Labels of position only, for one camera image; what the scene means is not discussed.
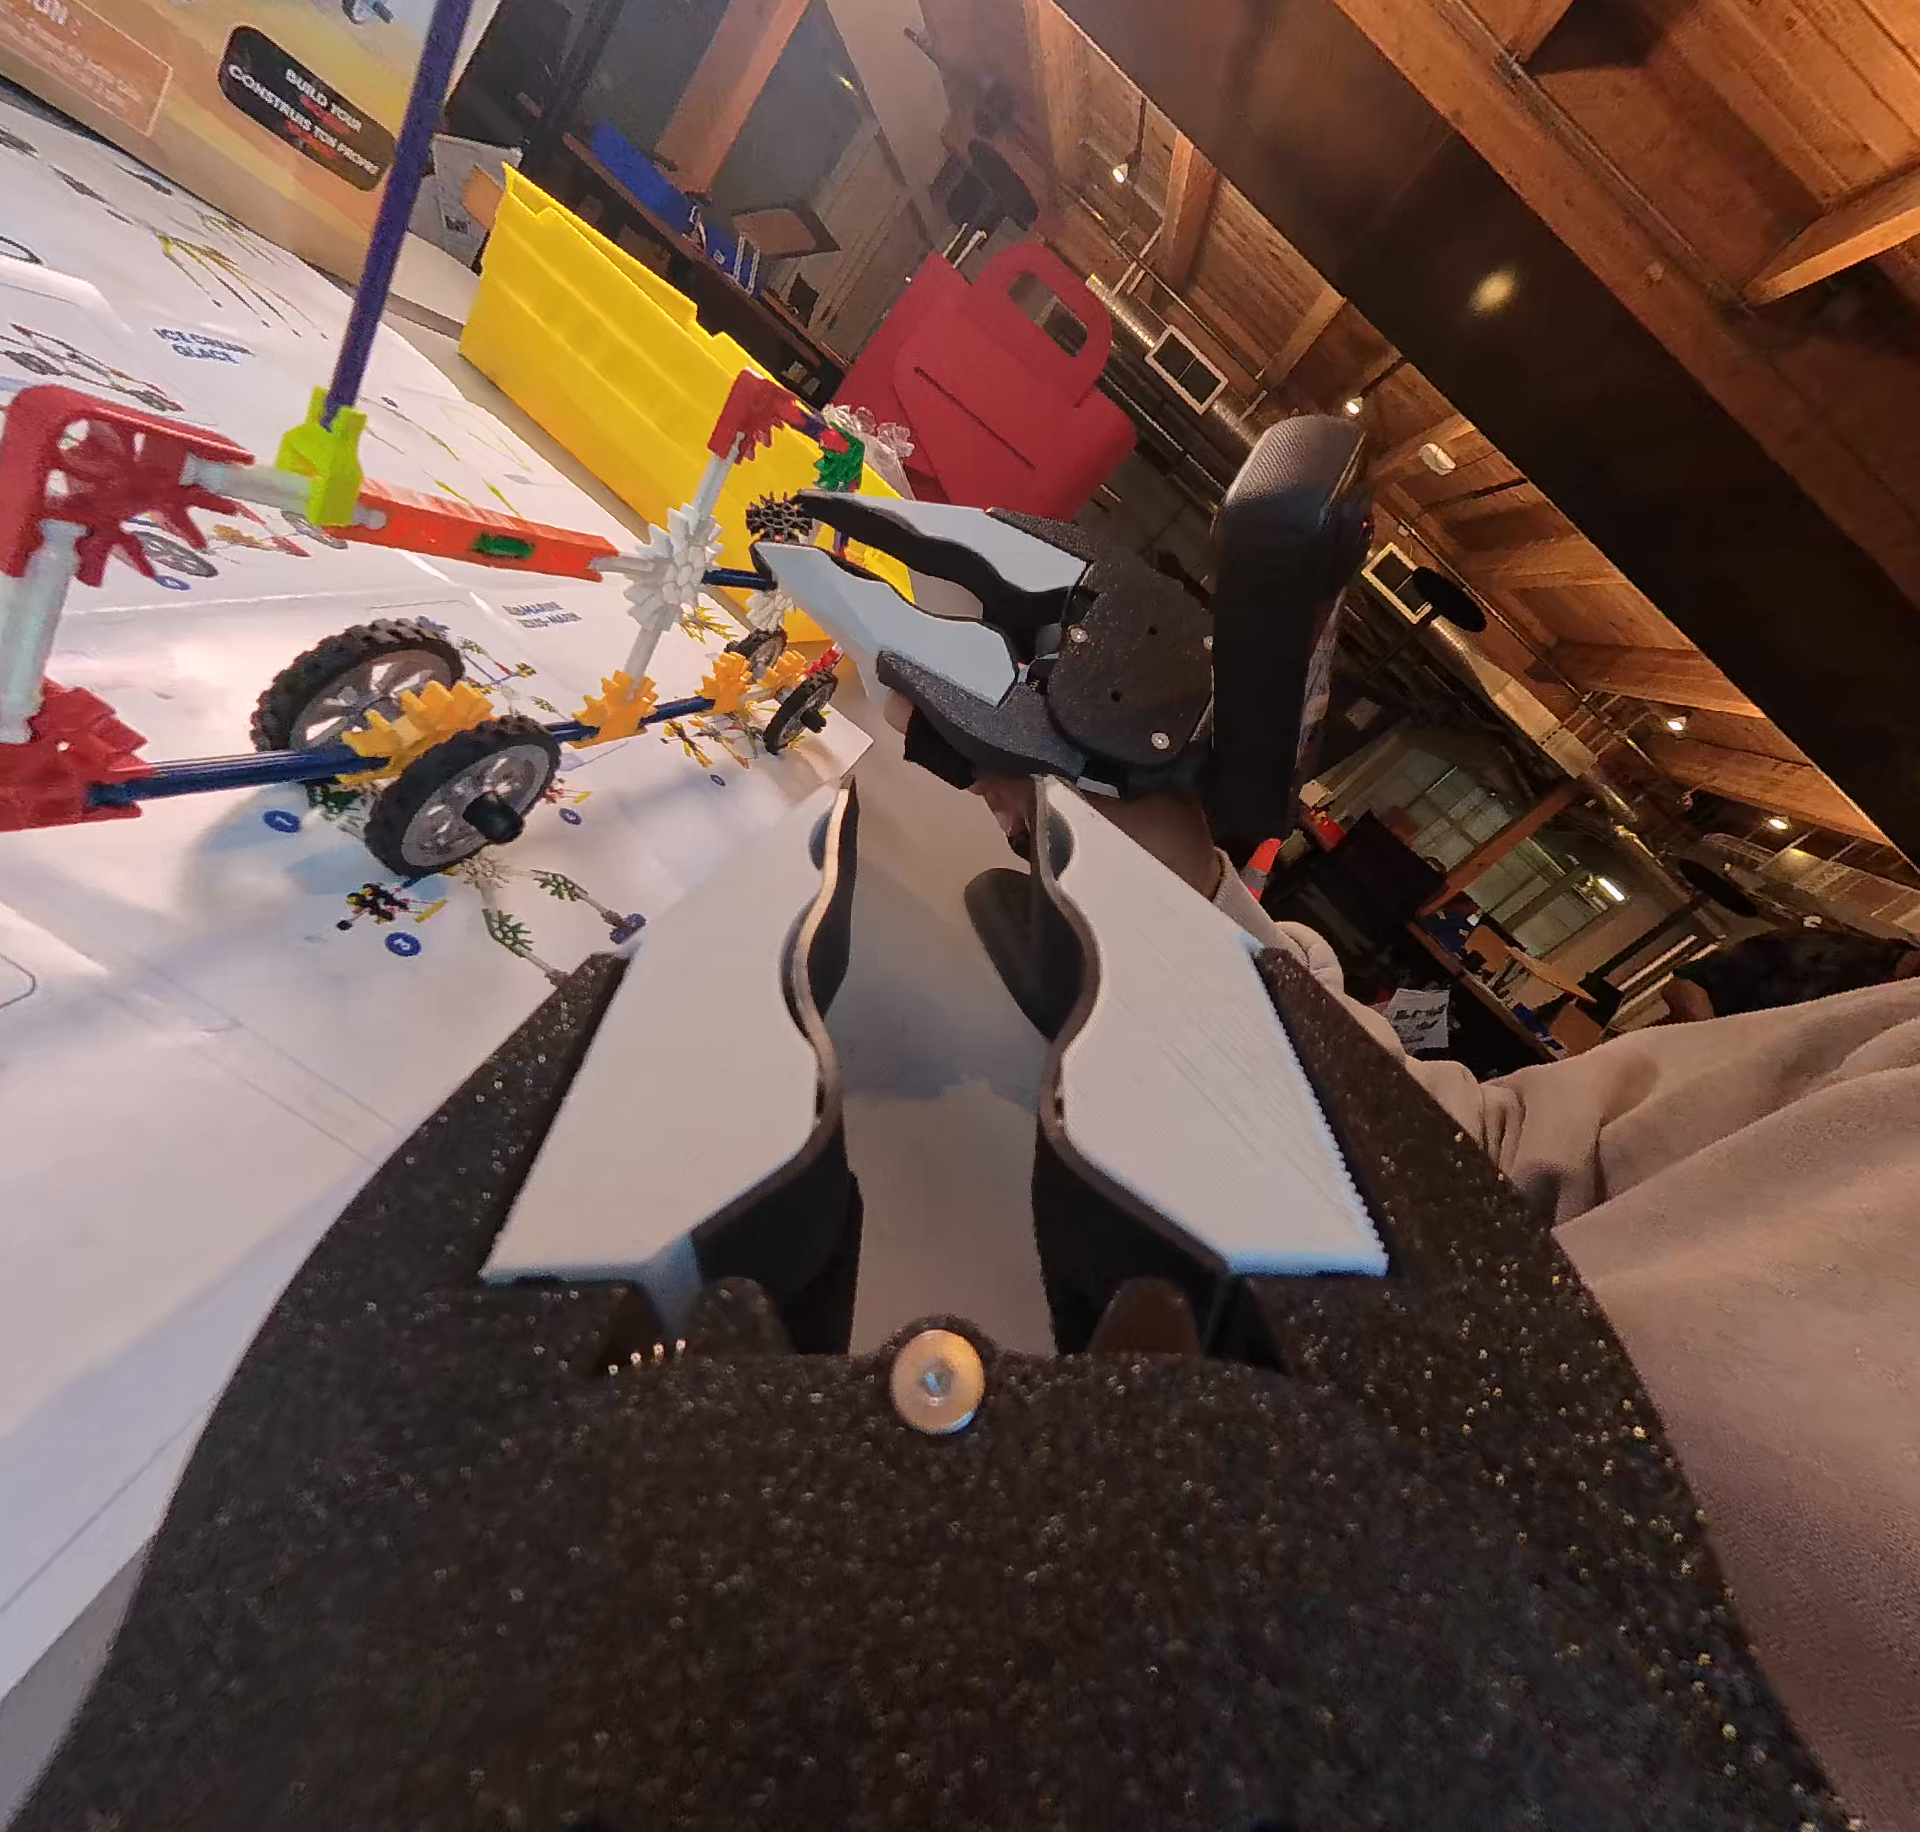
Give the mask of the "white instruction sheet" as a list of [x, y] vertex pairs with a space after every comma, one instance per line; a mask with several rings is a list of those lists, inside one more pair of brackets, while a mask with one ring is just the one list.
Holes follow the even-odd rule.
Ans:
[[[112, 146], [4, 105], [4, 396], [93, 390], [270, 459], [349, 303]], [[250, 751], [260, 694], [420, 620], [510, 716], [628, 655], [617, 587], [331, 545], [252, 509], [75, 587], [49, 674], [157, 765]], [[545, 997], [460, 878], [404, 889], [361, 806], [221, 789], [4, 836], [2, 1679], [127, 1566], [300, 1251]]]

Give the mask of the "blue rods with orange connector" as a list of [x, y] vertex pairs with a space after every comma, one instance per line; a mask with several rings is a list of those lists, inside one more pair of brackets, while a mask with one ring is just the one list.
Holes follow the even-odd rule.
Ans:
[[319, 531], [343, 532], [355, 520], [368, 425], [360, 395], [473, 3], [433, 0], [337, 354], [327, 380], [311, 392], [304, 420], [282, 437], [276, 452], [276, 473], [291, 478], [302, 514]]

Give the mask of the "colourful cardboard toy box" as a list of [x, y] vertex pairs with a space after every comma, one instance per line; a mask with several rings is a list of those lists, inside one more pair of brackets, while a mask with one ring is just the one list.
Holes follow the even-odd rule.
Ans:
[[351, 282], [436, 5], [2, 0], [4, 78]]

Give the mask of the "blue crate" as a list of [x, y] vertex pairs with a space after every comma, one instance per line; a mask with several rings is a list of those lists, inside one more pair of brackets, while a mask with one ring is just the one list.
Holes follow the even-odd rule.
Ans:
[[611, 181], [630, 192], [635, 202], [672, 222], [684, 233], [694, 215], [709, 210], [709, 198], [704, 192], [687, 192], [675, 184], [674, 174], [657, 164], [649, 154], [635, 146], [620, 129], [609, 122], [597, 122], [587, 134], [587, 154]]

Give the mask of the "red carry case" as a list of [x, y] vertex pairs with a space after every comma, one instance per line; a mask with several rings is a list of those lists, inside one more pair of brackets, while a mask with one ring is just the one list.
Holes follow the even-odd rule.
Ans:
[[835, 402], [905, 431], [905, 495], [1071, 523], [1138, 448], [1099, 389], [1112, 339], [1104, 303], [1040, 241], [995, 253], [976, 279], [933, 255]]

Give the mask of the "yellow plastic bin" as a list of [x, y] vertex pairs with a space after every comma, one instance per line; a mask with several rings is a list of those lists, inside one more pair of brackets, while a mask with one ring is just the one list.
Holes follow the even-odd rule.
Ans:
[[818, 413], [694, 303], [507, 169], [460, 354], [643, 525], [696, 498], [737, 380], [799, 426], [778, 426], [728, 473], [712, 517], [720, 563], [752, 567], [747, 507], [816, 483]]

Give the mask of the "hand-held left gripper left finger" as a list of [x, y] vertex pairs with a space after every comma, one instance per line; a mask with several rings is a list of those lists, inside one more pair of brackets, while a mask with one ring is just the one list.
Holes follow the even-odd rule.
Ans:
[[753, 1282], [796, 1351], [851, 1338], [859, 1193], [825, 1014], [847, 972], [858, 791], [813, 791], [645, 928], [481, 1267], [626, 1287], [670, 1338]]

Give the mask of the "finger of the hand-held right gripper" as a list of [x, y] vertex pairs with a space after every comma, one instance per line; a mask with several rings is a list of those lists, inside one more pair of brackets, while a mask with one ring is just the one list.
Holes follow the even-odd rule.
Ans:
[[988, 625], [1055, 625], [1091, 560], [1011, 517], [966, 505], [808, 490], [813, 523], [896, 560], [905, 573], [968, 592]]
[[882, 663], [889, 663], [894, 670], [919, 668], [992, 709], [1013, 692], [1019, 660], [995, 625], [927, 612], [887, 580], [844, 565], [825, 549], [761, 545], [752, 553], [874, 688], [892, 679], [882, 673]]

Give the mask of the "colourful rod and connector model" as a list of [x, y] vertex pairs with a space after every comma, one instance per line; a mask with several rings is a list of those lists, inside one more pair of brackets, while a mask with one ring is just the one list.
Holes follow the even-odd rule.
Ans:
[[628, 658], [572, 712], [511, 710], [506, 684], [432, 684], [402, 692], [339, 740], [311, 751], [267, 751], [152, 762], [144, 740], [95, 692], [52, 679], [58, 630], [75, 588], [99, 588], [124, 565], [154, 577], [150, 537], [203, 549], [200, 517], [245, 511], [304, 517], [293, 483], [224, 434], [176, 414], [116, 404], [93, 392], [25, 382], [4, 407], [4, 645], [2, 827], [5, 834], [77, 828], [140, 817], [148, 806], [265, 789], [317, 789], [361, 817], [429, 747], [488, 718], [529, 718], [560, 740], [550, 798], [572, 756], [637, 740], [662, 726], [718, 723], [726, 739], [761, 756], [760, 732], [779, 697], [809, 668], [837, 668], [834, 651], [808, 656], [786, 637], [789, 611], [778, 580], [720, 563], [713, 500], [741, 455], [773, 428], [802, 420], [740, 379], [692, 505], [667, 513], [628, 553], [611, 540], [522, 514], [439, 500], [361, 476], [354, 523], [322, 537], [417, 554], [447, 567], [534, 580], [626, 584], [635, 637]]

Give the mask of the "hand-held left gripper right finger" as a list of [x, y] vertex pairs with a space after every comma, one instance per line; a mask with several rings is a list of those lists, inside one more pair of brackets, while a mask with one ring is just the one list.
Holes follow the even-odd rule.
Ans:
[[1035, 823], [1035, 1244], [1059, 1347], [1146, 1294], [1234, 1351], [1259, 1282], [1386, 1278], [1274, 981], [1325, 992], [1076, 791], [1041, 782]]

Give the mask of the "grey desk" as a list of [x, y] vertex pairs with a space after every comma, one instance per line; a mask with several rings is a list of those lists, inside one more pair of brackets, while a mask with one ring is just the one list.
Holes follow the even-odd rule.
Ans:
[[[867, 1234], [856, 1342], [955, 1301], [1041, 1345], [1029, 1170], [1044, 1044], [962, 915], [1009, 866], [988, 813], [902, 760], [900, 715], [849, 681], [837, 718], [859, 865], [828, 1009]], [[404, 979], [355, 933], [247, 970], [277, 1019], [213, 992], [235, 918], [185, 850], [4, 847], [4, 1829], [101, 1676], [161, 1512], [274, 1303], [365, 1186], [518, 1195], [617, 975], [510, 977], [457, 907]]]

